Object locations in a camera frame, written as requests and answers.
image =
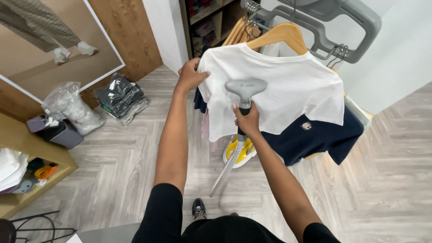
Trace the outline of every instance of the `chair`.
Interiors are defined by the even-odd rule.
[[[17,240],[24,240],[23,243],[27,243],[29,241],[28,238],[25,237],[17,237],[17,233],[20,231],[43,231],[43,230],[52,230],[53,231],[53,236],[51,240],[47,240],[44,242],[40,242],[40,243],[47,243],[50,242],[52,243],[55,240],[73,235],[76,230],[73,228],[56,228],[54,221],[52,221],[52,219],[48,218],[46,215],[49,214],[55,214],[60,212],[60,210],[58,211],[53,211],[53,212],[49,212],[49,213],[44,213],[44,214],[38,214],[38,215],[33,215],[33,216],[29,216],[29,217],[23,217],[23,218],[19,218],[19,219],[15,219],[15,220],[7,220],[7,219],[0,219],[0,242],[1,243],[15,243],[17,242]],[[34,219],[34,218],[38,218],[38,217],[42,217],[42,218],[46,218],[47,220],[50,221],[52,228],[50,229],[21,229],[21,227],[26,224],[27,222],[29,222],[30,220]],[[15,225],[13,223],[15,222],[20,222],[20,221],[24,221],[23,223],[21,223],[17,228],[15,228]],[[56,230],[71,230],[72,233],[67,234],[67,235],[63,235],[61,237],[57,237],[55,238],[55,231]]]

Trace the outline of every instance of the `embroidered logo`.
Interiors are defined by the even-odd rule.
[[[302,128],[305,130],[310,130],[312,129],[312,124],[310,122],[305,122],[302,124]]]

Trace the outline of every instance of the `sneaker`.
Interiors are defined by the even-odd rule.
[[[70,55],[70,52],[64,48],[64,47],[57,47],[54,49],[54,62],[57,65],[62,65],[63,63],[67,62],[67,58]]]
[[[80,43],[78,43],[77,46],[78,46],[78,50],[81,52],[81,54],[93,56],[94,54],[99,52],[99,50],[96,47],[90,46],[89,44],[87,44],[85,42],[80,42]]]
[[[204,203],[200,198],[195,199],[192,204],[192,219],[195,220],[197,217],[203,216],[206,217],[206,207],[204,207]]]

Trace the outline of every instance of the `person's left hand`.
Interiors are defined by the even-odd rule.
[[[188,93],[192,89],[198,87],[198,85],[210,75],[210,72],[197,73],[196,70],[199,62],[200,58],[194,58],[187,61],[184,66],[178,70],[180,78],[175,86],[175,90]]]

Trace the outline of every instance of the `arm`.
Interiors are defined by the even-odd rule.
[[[254,103],[248,115],[243,116],[233,105],[235,124],[251,139],[269,182],[270,189],[289,228],[299,243],[303,232],[311,223],[321,223],[305,191],[291,171],[282,163],[259,131],[259,112]]]
[[[169,183],[176,186],[181,194],[184,191],[187,173],[187,93],[206,79],[210,73],[197,73],[200,59],[194,58],[178,71],[180,79],[174,89],[171,106],[162,130],[156,159],[156,172],[153,186]]]

